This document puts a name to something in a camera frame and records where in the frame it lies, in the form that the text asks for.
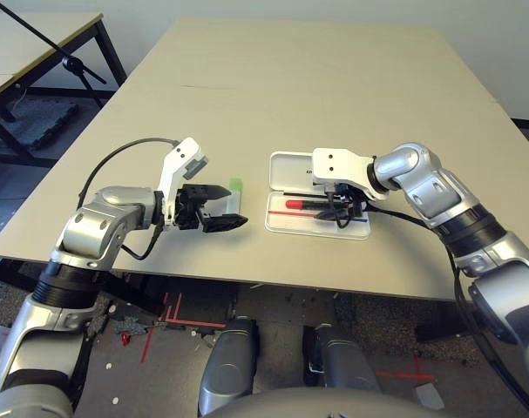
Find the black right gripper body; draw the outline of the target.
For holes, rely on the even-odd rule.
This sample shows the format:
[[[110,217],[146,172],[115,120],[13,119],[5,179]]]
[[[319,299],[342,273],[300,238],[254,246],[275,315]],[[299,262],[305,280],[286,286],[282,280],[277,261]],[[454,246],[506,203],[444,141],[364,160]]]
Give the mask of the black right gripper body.
[[[327,192],[327,198],[325,210],[347,210],[348,218],[361,218],[367,199],[363,191],[350,185],[337,185],[333,192]]]

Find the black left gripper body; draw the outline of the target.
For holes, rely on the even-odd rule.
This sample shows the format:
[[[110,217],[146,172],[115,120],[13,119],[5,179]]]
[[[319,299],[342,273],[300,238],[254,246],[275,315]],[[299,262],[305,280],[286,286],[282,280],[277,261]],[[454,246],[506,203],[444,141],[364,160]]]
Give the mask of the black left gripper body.
[[[180,230],[198,229],[206,222],[203,210],[206,202],[206,185],[183,185],[175,199],[174,224]]]

